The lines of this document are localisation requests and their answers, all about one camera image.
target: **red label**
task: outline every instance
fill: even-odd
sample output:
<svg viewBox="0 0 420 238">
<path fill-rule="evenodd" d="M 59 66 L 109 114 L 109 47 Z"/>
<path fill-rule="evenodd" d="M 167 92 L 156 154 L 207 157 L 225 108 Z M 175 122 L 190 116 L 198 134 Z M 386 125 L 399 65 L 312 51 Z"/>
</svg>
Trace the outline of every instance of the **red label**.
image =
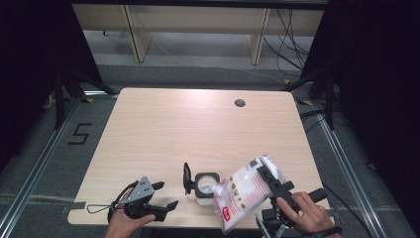
<svg viewBox="0 0 420 238">
<path fill-rule="evenodd" d="M 223 217 L 225 217 L 225 220 L 229 221 L 231 219 L 231 215 L 229 214 L 228 207 L 223 207 Z"/>
</svg>

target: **plastic bag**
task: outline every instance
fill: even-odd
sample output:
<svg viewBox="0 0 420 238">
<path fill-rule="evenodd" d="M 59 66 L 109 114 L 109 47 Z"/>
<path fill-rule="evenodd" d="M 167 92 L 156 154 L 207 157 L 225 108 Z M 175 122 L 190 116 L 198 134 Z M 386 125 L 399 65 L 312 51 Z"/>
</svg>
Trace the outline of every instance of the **plastic bag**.
<svg viewBox="0 0 420 238">
<path fill-rule="evenodd" d="M 213 186 L 216 212 L 221 220 L 223 234 L 228 234 L 242 218 L 272 196 L 271 190 L 257 171 L 263 165 L 281 183 L 287 181 L 269 156 L 261 156 Z"/>
</svg>

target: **wooden table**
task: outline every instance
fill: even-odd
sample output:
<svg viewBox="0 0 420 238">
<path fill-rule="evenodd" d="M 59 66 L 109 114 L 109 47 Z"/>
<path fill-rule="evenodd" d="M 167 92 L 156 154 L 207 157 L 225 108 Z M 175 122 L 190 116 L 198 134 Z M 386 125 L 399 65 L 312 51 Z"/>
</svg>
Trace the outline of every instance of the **wooden table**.
<svg viewBox="0 0 420 238">
<path fill-rule="evenodd" d="M 245 101 L 244 107 L 235 104 Z M 215 172 L 227 178 L 252 159 L 269 154 L 293 191 L 322 187 L 296 105 L 289 92 L 125 88 L 103 132 L 75 202 L 110 204 L 129 183 L 147 176 L 164 181 L 150 204 L 179 200 L 165 222 L 150 227 L 220 228 L 213 206 L 185 195 L 183 164 L 192 177 Z M 329 208 L 326 199 L 319 202 Z M 237 228 L 257 229 L 254 214 Z M 71 224 L 107 224 L 107 211 L 71 210 Z"/>
</svg>

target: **gray floor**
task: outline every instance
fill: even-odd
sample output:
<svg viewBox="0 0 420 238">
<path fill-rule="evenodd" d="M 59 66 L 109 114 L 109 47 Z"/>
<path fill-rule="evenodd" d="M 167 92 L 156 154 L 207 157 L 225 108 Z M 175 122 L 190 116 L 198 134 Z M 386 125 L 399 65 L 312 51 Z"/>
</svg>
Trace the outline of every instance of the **gray floor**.
<svg viewBox="0 0 420 238">
<path fill-rule="evenodd" d="M 298 77 L 296 67 L 285 60 L 277 61 L 267 45 L 262 48 L 259 65 L 252 65 L 245 36 L 211 34 L 155 34 L 145 61 L 135 63 L 128 35 L 120 32 L 85 32 L 99 70 L 108 86 L 121 89 L 125 86 L 138 87 L 202 87 L 236 88 L 256 90 L 279 90 L 286 78 Z M 276 36 L 267 40 L 277 48 Z M 312 38 L 296 38 L 299 46 L 309 50 Z M 299 63 L 293 51 L 282 53 Z M 95 90 L 85 85 L 86 89 Z M 306 84 L 295 91 L 297 101 L 308 100 Z M 13 224 L 10 237 L 102 237 L 106 227 L 73 226 L 66 221 L 68 208 L 77 194 L 90 159 L 95 151 L 103 128 L 115 103 L 115 98 L 96 98 L 91 103 L 80 103 L 71 114 L 70 120 L 47 167 L 32 192 L 19 220 Z M 300 113 L 314 110 L 311 105 L 297 105 Z M 334 114 L 334 133 L 339 138 L 346 158 L 356 178 L 361 182 L 367 201 L 372 205 L 383 236 L 373 237 L 416 237 L 398 205 L 378 174 L 367 167 L 368 157 L 364 153 L 351 126 L 340 113 Z M 353 210 L 363 222 L 366 216 L 361 212 L 358 200 L 352 192 L 343 169 L 327 141 L 322 118 L 311 116 L 302 120 L 307 130 L 321 180 L 330 187 Z M 85 127 L 89 140 L 83 146 L 70 146 L 78 123 L 91 123 Z M 21 190 L 32 167 L 43 152 L 53 134 L 54 110 L 47 109 L 41 115 L 22 152 L 13 158 L 0 175 L 0 214 L 4 215 Z M 361 223 L 344 204 L 329 192 L 329 202 L 336 208 L 336 222 L 344 228 L 344 237 L 368 237 Z M 154 237 L 163 237 L 162 233 Z"/>
</svg>

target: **human hand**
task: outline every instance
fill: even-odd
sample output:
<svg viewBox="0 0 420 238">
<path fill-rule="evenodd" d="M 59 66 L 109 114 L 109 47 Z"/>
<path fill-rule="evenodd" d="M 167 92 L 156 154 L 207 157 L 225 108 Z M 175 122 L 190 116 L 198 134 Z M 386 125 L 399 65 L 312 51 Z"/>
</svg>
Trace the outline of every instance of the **human hand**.
<svg viewBox="0 0 420 238">
<path fill-rule="evenodd" d="M 133 189 L 127 190 L 123 195 L 122 200 L 128 198 Z M 130 237 L 140 227 L 154 221 L 154 215 L 147 215 L 139 219 L 132 219 L 124 213 L 124 204 L 118 204 L 114 214 L 109 221 L 108 229 L 105 238 L 127 238 Z"/>
<path fill-rule="evenodd" d="M 295 228 L 298 231 L 316 233 L 334 227 L 325 207 L 316 205 L 307 192 L 296 192 L 292 197 L 296 205 L 302 211 L 302 215 L 299 215 L 294 211 L 283 198 L 278 197 L 276 201 L 284 214 L 296 223 Z M 338 238 L 341 237 L 341 235 L 334 234 L 328 237 Z"/>
</svg>

